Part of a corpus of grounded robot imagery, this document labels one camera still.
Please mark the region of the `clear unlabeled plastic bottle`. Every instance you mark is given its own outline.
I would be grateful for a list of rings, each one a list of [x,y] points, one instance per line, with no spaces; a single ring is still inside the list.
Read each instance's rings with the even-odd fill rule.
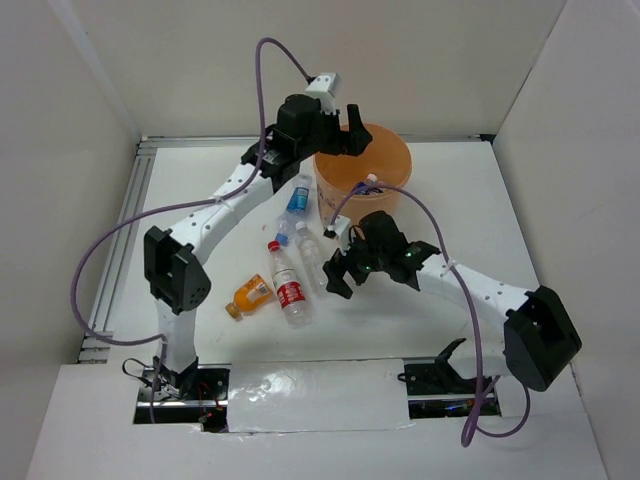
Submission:
[[[323,295],[326,292],[327,277],[323,270],[325,260],[320,244],[305,221],[298,221],[295,231],[295,245],[312,290],[317,295]]]

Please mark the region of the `orange juice bottle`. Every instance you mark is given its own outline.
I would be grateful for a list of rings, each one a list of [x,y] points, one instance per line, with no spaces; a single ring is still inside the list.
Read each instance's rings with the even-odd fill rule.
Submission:
[[[234,320],[240,320],[254,314],[273,297],[274,293],[268,282],[261,275],[255,274],[235,291],[225,310]]]

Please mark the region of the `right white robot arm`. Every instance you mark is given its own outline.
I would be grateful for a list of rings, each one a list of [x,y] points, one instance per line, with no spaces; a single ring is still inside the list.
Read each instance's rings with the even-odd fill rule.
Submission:
[[[340,216],[324,235],[339,244],[323,266],[328,292],[349,299],[346,275],[362,285],[370,274],[384,272],[416,291],[473,307],[503,335],[504,348],[490,364],[495,374],[510,375],[531,390],[546,391],[582,348],[554,290],[511,286],[450,261],[436,246],[408,241],[384,211],[366,215],[358,226]]]

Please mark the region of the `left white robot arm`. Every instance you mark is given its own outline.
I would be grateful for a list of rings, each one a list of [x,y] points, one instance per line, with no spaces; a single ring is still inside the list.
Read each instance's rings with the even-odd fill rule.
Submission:
[[[144,275],[158,312],[163,337],[153,365],[163,389],[176,399],[197,387],[196,310],[211,291],[204,266],[220,241],[254,208],[269,200],[317,154],[357,157],[373,137],[357,105],[347,107],[346,125],[338,112],[325,112],[319,99],[287,97],[274,124],[241,157],[227,181],[183,220],[144,235]]]

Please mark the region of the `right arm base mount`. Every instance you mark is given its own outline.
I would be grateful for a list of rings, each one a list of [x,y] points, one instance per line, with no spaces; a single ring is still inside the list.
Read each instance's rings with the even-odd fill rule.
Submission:
[[[464,342],[456,339],[435,357],[404,362],[397,380],[405,385],[410,419],[461,418],[471,413],[475,379],[463,379],[449,364]]]

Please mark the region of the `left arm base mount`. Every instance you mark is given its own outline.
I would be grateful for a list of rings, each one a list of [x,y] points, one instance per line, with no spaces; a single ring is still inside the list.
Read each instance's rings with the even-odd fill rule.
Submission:
[[[153,409],[155,424],[194,424],[203,432],[228,432],[228,365],[200,365],[182,389],[163,378],[153,384],[153,367],[135,358],[125,359],[121,370],[138,385],[134,424],[152,424]]]

